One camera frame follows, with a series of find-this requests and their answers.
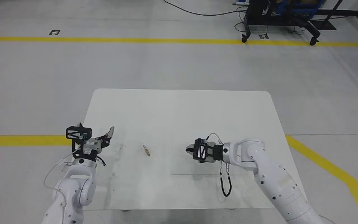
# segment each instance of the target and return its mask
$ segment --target floor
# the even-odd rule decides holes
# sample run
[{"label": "floor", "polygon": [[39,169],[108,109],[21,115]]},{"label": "floor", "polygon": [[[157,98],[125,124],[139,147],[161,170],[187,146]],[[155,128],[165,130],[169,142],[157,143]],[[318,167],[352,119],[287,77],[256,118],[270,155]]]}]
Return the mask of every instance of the floor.
[{"label": "floor", "polygon": [[[171,0],[199,13],[232,0]],[[162,0],[0,1],[0,36],[241,39],[236,13],[196,16]],[[358,19],[332,20],[320,41],[354,42]],[[309,41],[287,27],[270,40]],[[266,27],[257,27],[250,40]],[[0,135],[64,134],[84,120],[97,88],[264,90],[289,134],[358,179],[358,48],[285,45],[0,42]],[[356,223],[347,186],[291,149],[307,197],[337,224]],[[45,176],[67,147],[0,147],[0,223],[39,223]],[[62,167],[50,182],[56,182]],[[84,223],[285,223],[275,209],[85,211]]]}]

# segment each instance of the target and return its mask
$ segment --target yellow stripe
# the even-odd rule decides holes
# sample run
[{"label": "yellow stripe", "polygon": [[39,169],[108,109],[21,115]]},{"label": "yellow stripe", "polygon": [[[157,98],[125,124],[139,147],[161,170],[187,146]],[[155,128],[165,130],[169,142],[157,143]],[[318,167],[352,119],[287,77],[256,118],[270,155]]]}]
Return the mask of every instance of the yellow stripe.
[{"label": "yellow stripe", "polygon": [[344,170],[342,170],[335,164],[329,162],[321,155],[317,154],[316,152],[314,152],[304,144],[300,143],[293,137],[286,135],[286,139],[290,147],[294,148],[295,150],[303,154],[305,157],[313,161],[315,164],[322,167],[327,172],[343,181],[347,185],[349,191],[351,192],[354,200],[358,205],[358,182],[353,176],[346,173]]},{"label": "yellow stripe", "polygon": [[[358,204],[358,182],[350,174],[329,162],[293,137],[286,135],[287,143],[308,159],[343,181]],[[0,146],[69,146],[71,141],[65,136],[0,136]]]},{"label": "yellow stripe", "polygon": [[0,146],[68,146],[65,136],[0,136]]},{"label": "yellow stripe", "polygon": [[[244,44],[241,40],[165,39],[165,38],[61,38],[0,36],[0,42],[62,42],[62,43],[147,43],[147,44]],[[308,41],[248,40],[248,45],[309,46]],[[358,42],[318,42],[315,46],[358,47]]]}]

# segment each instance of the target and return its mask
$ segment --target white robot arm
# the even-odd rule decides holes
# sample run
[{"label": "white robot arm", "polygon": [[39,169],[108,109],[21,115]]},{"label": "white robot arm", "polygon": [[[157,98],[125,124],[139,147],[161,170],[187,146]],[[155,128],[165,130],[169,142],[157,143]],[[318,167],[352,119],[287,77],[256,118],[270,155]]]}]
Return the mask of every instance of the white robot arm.
[{"label": "white robot arm", "polygon": [[197,139],[186,152],[199,162],[218,160],[253,171],[255,182],[288,224],[324,224],[291,175],[267,155],[262,140],[246,138],[217,145]]},{"label": "white robot arm", "polygon": [[[67,138],[72,139],[72,154],[74,160],[64,177],[54,188],[54,203],[46,211],[42,224],[82,224],[83,206],[92,202],[95,194],[96,159],[102,149],[109,146],[114,127],[104,136],[91,138],[92,130],[79,127],[69,127]],[[75,178],[73,175],[83,175],[87,178]]]}]

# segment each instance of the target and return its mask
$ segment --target wheel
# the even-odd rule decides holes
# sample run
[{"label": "wheel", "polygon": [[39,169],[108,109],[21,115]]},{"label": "wheel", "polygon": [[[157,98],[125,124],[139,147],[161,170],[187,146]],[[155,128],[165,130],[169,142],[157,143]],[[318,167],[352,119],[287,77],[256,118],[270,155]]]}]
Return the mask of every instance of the wheel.
[{"label": "wheel", "polygon": [[315,38],[311,38],[311,41],[309,42],[309,45],[313,46],[317,43],[317,40]]}]

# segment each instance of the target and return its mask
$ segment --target tabletop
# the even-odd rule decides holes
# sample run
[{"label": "tabletop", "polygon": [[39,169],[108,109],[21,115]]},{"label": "tabletop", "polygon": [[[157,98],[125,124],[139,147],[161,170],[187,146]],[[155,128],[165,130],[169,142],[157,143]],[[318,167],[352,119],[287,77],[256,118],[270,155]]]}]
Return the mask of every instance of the tabletop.
[{"label": "tabletop", "polygon": [[269,156],[304,193],[268,92],[98,89],[84,126],[94,137],[115,127],[110,146],[99,155],[107,166],[97,167],[95,197],[86,210],[273,208],[252,172],[230,166],[233,189],[225,198],[220,162],[200,164],[185,152],[211,132],[223,142],[264,140]]}]

